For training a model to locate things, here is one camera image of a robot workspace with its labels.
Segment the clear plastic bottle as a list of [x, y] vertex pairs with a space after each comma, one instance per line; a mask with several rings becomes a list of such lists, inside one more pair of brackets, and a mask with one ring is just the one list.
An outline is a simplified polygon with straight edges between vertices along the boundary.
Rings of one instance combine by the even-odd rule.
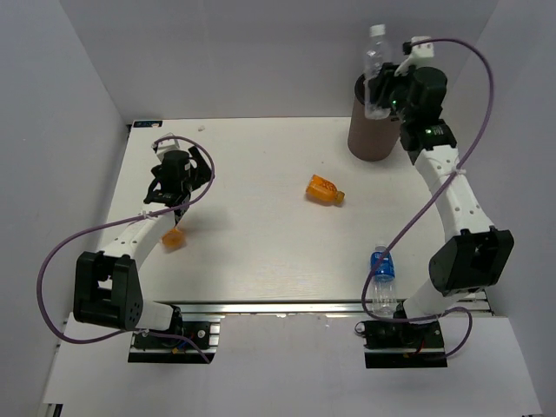
[[389, 111], [382, 108], [372, 97], [371, 84], [378, 77], [384, 63], [392, 58], [390, 45], [386, 37], [386, 25], [375, 24], [369, 28], [367, 50], [364, 53], [364, 112], [368, 120], [383, 120]]

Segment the small orange bottle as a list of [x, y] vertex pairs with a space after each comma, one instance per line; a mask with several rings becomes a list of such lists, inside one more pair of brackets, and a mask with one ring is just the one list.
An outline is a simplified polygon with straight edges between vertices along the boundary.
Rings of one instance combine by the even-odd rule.
[[185, 232], [179, 228], [172, 228], [161, 238], [161, 244], [167, 251], [175, 251], [184, 246], [186, 241]]

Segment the orange plastic bottle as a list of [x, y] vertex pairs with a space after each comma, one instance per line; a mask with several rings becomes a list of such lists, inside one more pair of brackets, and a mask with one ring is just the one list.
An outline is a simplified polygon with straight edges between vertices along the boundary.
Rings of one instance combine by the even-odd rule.
[[342, 205], [345, 198], [345, 194], [338, 190], [332, 182], [319, 175], [312, 175], [305, 193], [316, 201], [333, 205]]

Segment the blue label water bottle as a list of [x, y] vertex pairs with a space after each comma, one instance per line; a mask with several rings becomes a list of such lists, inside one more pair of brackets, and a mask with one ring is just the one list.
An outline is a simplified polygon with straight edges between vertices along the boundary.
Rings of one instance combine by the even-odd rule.
[[386, 255], [371, 280], [372, 310], [379, 316], [392, 316], [397, 305], [394, 262]]

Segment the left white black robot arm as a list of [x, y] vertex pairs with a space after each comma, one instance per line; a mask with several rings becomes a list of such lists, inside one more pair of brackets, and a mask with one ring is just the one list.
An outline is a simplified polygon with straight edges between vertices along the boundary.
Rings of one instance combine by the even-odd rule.
[[77, 321], [122, 331], [148, 330], [166, 347], [183, 337], [177, 308], [144, 298], [139, 270], [153, 248], [189, 208], [192, 194], [214, 180], [202, 149], [174, 143], [155, 146], [160, 163], [152, 168], [142, 211], [111, 243], [76, 262], [73, 315]]

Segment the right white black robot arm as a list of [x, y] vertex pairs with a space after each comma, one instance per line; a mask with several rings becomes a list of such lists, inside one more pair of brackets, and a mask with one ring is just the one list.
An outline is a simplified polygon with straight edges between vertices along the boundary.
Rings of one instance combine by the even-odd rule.
[[457, 141], [441, 119], [447, 77], [433, 67], [399, 75], [385, 63], [367, 82], [373, 104], [401, 121], [400, 142], [426, 183], [444, 230], [445, 243], [428, 263], [428, 280], [398, 307], [394, 339], [413, 346], [434, 321], [464, 295], [496, 285], [513, 250], [513, 235], [494, 226], [460, 166]]

